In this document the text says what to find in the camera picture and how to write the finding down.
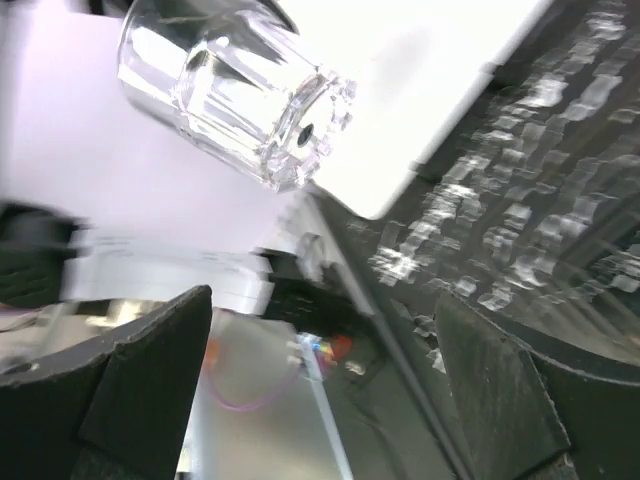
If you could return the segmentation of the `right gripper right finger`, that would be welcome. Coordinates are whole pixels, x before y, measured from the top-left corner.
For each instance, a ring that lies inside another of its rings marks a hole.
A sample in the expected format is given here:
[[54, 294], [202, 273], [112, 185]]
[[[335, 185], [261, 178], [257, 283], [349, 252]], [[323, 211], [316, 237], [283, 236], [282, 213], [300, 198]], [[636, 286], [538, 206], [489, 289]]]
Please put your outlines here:
[[638, 367], [452, 294], [435, 323], [476, 478], [638, 478]]

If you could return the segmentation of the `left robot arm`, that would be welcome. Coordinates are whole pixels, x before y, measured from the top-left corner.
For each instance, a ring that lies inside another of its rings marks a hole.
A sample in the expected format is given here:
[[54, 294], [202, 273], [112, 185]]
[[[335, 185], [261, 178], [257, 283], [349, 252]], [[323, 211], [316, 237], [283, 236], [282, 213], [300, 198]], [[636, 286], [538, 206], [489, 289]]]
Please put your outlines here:
[[273, 285], [267, 260], [171, 246], [32, 204], [1, 206], [1, 302], [13, 311], [61, 302], [167, 301], [207, 285], [216, 308], [256, 314]]

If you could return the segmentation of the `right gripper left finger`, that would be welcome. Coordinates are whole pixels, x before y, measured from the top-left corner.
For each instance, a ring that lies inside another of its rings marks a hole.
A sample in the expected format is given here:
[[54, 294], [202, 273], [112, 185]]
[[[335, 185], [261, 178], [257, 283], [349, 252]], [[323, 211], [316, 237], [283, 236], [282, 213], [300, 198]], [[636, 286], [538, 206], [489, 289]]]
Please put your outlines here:
[[1, 377], [4, 479], [171, 479], [212, 318], [196, 286]]

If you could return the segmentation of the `clear glass cup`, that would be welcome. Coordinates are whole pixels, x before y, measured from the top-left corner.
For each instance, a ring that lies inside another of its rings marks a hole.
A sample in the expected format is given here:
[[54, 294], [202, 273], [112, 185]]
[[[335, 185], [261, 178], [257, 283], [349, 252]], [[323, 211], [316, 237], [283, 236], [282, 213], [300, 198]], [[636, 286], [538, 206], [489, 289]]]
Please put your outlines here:
[[356, 95], [273, 1], [135, 1], [117, 76], [136, 109], [276, 191], [313, 177]]

